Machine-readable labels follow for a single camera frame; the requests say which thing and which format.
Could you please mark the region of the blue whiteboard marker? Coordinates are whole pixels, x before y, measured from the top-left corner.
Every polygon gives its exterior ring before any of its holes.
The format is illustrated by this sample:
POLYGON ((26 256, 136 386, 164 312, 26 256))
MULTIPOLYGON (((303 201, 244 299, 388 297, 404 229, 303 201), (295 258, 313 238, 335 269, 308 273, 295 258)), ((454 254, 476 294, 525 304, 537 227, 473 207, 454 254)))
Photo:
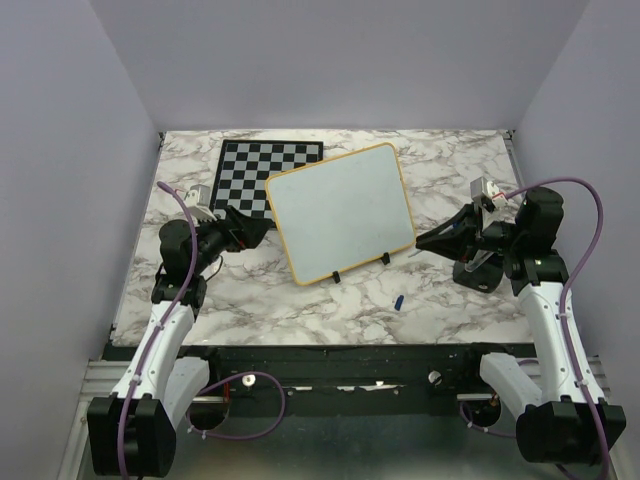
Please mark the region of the blue whiteboard marker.
POLYGON ((446 245, 444 236, 457 227, 458 223, 443 224, 435 227, 416 238, 415 250, 409 255, 410 258, 420 253, 433 253, 435 255, 452 259, 451 248, 446 245))

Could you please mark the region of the blue marker cap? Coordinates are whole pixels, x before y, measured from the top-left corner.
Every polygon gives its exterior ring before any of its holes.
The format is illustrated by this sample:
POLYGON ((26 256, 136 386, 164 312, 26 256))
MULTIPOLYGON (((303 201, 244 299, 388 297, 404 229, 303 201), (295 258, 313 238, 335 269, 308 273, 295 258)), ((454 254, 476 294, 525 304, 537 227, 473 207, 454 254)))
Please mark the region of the blue marker cap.
POLYGON ((401 307, 402 307, 402 305, 403 305, 403 302, 404 302, 404 296, 403 296, 403 295, 399 295, 399 296, 398 296, 398 298, 397 298, 397 299, 396 299, 396 301, 395 301, 394 309, 395 309, 396 311, 400 311, 400 310, 401 310, 401 307))

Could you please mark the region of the yellow framed whiteboard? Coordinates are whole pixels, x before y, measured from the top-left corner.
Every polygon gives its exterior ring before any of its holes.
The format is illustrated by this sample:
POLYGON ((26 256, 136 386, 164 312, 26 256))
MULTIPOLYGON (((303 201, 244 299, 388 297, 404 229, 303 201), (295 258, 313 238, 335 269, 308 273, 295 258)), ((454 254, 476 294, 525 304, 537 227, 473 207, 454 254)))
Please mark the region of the yellow framed whiteboard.
POLYGON ((299 286, 383 261, 416 241, 397 150, 389 142, 274 174, 265 189, 299 286))

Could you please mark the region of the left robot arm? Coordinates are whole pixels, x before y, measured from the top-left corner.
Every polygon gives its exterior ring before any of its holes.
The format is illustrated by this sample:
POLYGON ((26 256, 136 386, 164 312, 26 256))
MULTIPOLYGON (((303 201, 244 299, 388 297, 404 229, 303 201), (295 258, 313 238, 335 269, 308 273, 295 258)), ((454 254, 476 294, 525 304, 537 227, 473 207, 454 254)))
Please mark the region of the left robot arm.
POLYGON ((93 398, 87 410, 96 474, 168 474, 182 417, 198 393, 214 393, 222 380, 217 365, 179 354, 204 304, 202 273, 224 252, 256 248, 273 225, 228 206, 222 219, 171 220, 160 228, 162 263, 143 338, 111 392, 93 398))

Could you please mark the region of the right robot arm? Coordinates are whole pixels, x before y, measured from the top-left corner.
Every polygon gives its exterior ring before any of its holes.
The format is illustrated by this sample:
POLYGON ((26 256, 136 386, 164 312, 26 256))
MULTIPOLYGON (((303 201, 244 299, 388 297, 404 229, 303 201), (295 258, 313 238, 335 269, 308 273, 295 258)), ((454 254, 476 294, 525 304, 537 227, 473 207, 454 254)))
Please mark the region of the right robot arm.
POLYGON ((459 285, 491 292, 508 279, 533 335, 539 384, 506 353, 464 362, 461 382, 474 392, 494 390, 516 421, 515 438, 525 460, 607 469, 626 417, 597 383, 574 320, 574 275, 554 247, 563 197, 532 187, 513 221, 496 219, 510 198, 493 183, 479 184, 471 203, 416 239, 417 249, 453 261, 459 285))

